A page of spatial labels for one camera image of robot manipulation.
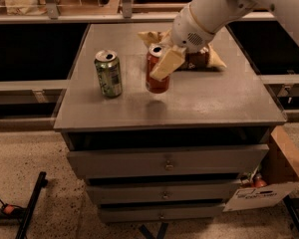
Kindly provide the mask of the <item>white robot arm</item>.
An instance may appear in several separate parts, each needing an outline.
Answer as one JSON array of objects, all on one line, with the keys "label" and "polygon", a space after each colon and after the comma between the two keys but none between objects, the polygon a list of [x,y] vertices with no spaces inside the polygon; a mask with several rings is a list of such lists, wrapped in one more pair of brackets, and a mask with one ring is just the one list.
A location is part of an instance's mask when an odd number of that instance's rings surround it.
[{"label": "white robot arm", "polygon": [[221,28],[255,8],[267,9],[299,46],[299,0],[192,0],[174,18],[150,76],[158,81],[168,77],[187,53],[206,48]]}]

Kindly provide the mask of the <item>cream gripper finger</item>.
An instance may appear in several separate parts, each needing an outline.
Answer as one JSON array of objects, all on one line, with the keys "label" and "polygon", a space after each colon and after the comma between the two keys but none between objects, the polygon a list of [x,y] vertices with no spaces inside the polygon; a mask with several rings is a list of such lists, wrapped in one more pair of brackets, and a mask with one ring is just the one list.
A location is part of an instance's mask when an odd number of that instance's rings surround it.
[{"label": "cream gripper finger", "polygon": [[177,45],[164,47],[161,57],[149,75],[157,81],[162,81],[185,62],[185,53],[186,48]]},{"label": "cream gripper finger", "polygon": [[158,33],[158,44],[163,47],[173,46],[173,41],[171,39],[171,29]]}]

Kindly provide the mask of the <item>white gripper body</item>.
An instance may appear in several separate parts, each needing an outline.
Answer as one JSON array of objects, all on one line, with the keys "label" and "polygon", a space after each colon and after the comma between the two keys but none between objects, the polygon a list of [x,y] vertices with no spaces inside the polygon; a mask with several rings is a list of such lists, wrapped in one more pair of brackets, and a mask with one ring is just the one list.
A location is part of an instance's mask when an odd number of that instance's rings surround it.
[{"label": "white gripper body", "polygon": [[214,38],[213,33],[204,30],[186,5],[175,17],[171,27],[171,40],[175,45],[186,48],[189,53],[197,53]]}]

